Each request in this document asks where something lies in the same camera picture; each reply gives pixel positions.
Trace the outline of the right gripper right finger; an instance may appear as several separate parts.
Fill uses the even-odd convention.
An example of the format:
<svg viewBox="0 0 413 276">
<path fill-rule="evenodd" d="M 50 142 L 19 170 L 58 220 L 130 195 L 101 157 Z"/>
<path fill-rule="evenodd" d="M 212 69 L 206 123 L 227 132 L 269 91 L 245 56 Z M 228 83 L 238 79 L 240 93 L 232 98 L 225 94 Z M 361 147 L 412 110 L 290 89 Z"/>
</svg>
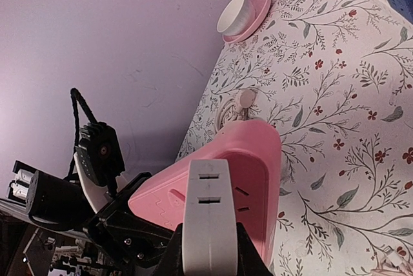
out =
<svg viewBox="0 0 413 276">
<path fill-rule="evenodd" d="M 237 276 L 272 276 L 263 262 L 245 227 L 236 223 L 237 230 Z"/>
</svg>

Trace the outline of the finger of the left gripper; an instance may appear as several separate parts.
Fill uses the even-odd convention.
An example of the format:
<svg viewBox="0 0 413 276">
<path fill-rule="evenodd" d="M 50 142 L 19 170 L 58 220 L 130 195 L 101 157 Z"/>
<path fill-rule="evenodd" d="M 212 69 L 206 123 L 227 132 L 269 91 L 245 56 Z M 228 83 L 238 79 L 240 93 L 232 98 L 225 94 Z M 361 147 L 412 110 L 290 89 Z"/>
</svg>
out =
<svg viewBox="0 0 413 276">
<path fill-rule="evenodd" d="M 101 195 L 101 202 L 96 204 L 96 214 L 100 217 L 109 217 L 115 212 L 133 215 L 128 206 L 131 196 L 142 186 L 142 184 L 152 177 L 149 172 L 139 173 L 129 183 L 124 185 L 114 198 L 106 194 Z"/>
<path fill-rule="evenodd" d="M 86 235 L 120 268 L 151 268 L 161 260 L 173 231 L 131 214 L 96 215 Z"/>
</svg>

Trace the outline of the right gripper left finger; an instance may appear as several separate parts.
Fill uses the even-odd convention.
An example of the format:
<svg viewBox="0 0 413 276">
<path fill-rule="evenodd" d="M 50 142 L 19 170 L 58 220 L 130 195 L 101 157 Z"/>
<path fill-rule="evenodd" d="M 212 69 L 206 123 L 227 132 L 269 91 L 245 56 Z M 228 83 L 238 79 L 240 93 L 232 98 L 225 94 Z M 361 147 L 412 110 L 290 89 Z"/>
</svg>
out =
<svg viewBox="0 0 413 276">
<path fill-rule="evenodd" d="M 183 276 L 183 224 L 179 224 L 151 276 Z"/>
</svg>

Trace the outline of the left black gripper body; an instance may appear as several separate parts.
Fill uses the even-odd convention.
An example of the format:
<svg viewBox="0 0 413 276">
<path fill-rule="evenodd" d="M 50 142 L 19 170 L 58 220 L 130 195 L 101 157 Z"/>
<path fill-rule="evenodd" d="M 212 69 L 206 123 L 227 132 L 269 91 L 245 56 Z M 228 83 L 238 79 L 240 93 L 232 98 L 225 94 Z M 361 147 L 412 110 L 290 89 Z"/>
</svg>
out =
<svg viewBox="0 0 413 276">
<path fill-rule="evenodd" d="M 15 161 L 12 172 L 14 178 L 6 191 L 7 213 L 51 232 L 83 233 L 94 212 L 79 184 L 21 161 Z"/>
</svg>

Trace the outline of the white plug adapter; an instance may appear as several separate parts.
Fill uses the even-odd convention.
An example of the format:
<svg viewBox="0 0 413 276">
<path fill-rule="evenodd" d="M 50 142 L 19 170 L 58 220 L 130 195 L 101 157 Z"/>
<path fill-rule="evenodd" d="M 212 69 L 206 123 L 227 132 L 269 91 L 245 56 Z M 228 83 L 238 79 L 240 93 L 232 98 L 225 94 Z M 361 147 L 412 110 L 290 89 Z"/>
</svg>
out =
<svg viewBox="0 0 413 276">
<path fill-rule="evenodd" d="M 182 235 L 185 275 L 236 275 L 237 231 L 228 161 L 190 162 Z"/>
</svg>

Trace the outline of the pink power strip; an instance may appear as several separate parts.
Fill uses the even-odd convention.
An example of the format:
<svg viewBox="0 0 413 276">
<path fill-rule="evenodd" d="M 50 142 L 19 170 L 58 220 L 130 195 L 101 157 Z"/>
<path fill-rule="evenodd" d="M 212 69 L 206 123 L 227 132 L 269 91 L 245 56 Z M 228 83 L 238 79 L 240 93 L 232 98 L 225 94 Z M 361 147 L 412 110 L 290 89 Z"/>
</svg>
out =
<svg viewBox="0 0 413 276">
<path fill-rule="evenodd" d="M 228 161 L 236 219 L 269 265 L 278 215 L 281 139 L 262 120 L 227 124 L 212 141 L 150 177 L 129 198 L 131 212 L 175 230 L 183 222 L 190 162 L 200 159 Z"/>
</svg>

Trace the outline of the white charger with cable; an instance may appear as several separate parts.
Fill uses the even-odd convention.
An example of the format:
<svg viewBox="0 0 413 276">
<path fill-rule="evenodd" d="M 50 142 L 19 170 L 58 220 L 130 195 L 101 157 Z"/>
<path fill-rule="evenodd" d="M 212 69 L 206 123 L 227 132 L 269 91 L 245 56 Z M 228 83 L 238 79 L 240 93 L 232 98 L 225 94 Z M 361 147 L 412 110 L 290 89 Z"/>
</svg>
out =
<svg viewBox="0 0 413 276">
<path fill-rule="evenodd" d="M 406 261 L 395 249 L 384 248 L 384 257 L 378 266 L 370 271 L 375 276 L 412 276 L 412 264 Z"/>
</svg>

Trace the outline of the round pink socket with cord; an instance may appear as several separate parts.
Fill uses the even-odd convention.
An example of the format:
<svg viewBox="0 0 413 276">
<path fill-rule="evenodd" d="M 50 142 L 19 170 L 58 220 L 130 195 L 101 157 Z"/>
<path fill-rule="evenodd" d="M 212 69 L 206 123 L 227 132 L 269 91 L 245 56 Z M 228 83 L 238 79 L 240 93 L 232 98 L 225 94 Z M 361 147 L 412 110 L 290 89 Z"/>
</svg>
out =
<svg viewBox="0 0 413 276">
<path fill-rule="evenodd" d="M 226 123 L 245 121 L 248 119 L 248 110 L 253 106 L 256 93 L 251 89 L 240 89 L 234 97 L 221 103 L 215 118 L 214 128 L 218 132 Z"/>
</svg>

